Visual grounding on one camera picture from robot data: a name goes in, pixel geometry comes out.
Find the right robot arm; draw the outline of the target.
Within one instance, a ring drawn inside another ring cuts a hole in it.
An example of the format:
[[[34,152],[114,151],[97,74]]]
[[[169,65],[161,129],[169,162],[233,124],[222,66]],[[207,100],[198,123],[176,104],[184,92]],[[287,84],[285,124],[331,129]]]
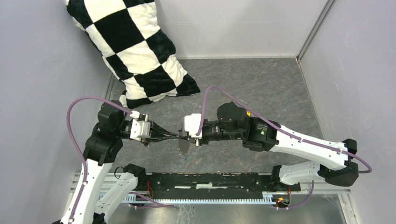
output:
[[[350,187],[359,177],[358,164],[352,161],[352,155],[357,153],[357,142],[353,139],[332,142],[297,133],[277,122],[253,117],[234,102],[221,105],[215,121],[201,118],[200,113],[193,113],[184,116],[182,122],[188,140],[197,145],[241,140],[242,146],[251,151],[285,153],[307,160],[274,166],[269,183],[275,190],[311,181]]]

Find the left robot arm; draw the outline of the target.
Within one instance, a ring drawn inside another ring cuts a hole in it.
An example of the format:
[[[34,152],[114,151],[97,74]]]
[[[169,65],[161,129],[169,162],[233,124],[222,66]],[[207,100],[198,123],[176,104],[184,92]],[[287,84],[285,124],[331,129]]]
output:
[[[70,115],[78,98],[69,106],[67,128],[80,157],[82,171],[71,203],[58,224],[107,224],[124,198],[134,189],[141,190],[147,184],[145,169],[129,164],[110,190],[99,197],[103,182],[112,167],[117,153],[123,147],[123,139],[137,140],[148,147],[150,143],[180,136],[169,132],[148,119],[148,115],[130,111],[116,100],[103,100],[98,112],[98,122],[82,151],[72,133]]]

